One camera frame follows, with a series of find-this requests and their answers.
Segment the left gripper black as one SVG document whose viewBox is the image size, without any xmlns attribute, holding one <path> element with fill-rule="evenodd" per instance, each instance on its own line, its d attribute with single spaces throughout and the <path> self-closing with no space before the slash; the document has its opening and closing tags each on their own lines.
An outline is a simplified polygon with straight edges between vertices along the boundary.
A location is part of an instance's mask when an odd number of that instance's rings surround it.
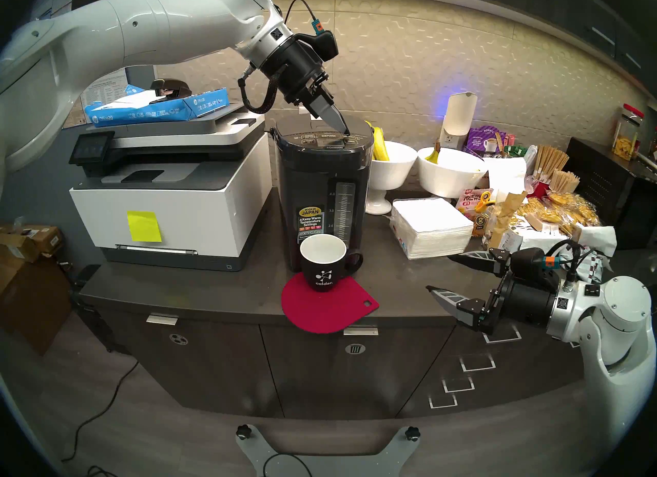
<svg viewBox="0 0 657 477">
<path fill-rule="evenodd" d="M 342 113 L 322 83 L 328 79 L 323 63 L 329 61 L 329 35 L 292 35 L 262 63 L 269 78 L 278 74 L 278 90 L 287 103 L 303 104 L 333 130 L 350 135 Z"/>
</svg>

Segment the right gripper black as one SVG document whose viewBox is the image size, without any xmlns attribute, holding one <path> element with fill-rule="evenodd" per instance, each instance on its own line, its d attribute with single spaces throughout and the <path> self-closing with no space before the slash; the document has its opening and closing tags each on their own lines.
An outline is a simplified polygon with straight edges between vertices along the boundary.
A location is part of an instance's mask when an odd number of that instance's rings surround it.
<svg viewBox="0 0 657 477">
<path fill-rule="evenodd" d="M 502 277 L 488 300 L 467 298 L 440 287 L 426 286 L 434 300 L 457 322 L 471 330 L 493 334 L 502 319 L 547 328 L 560 278 L 554 271 L 531 273 L 522 278 L 508 271 L 511 253 L 500 248 L 453 254 L 448 259 L 470 269 Z"/>
</svg>

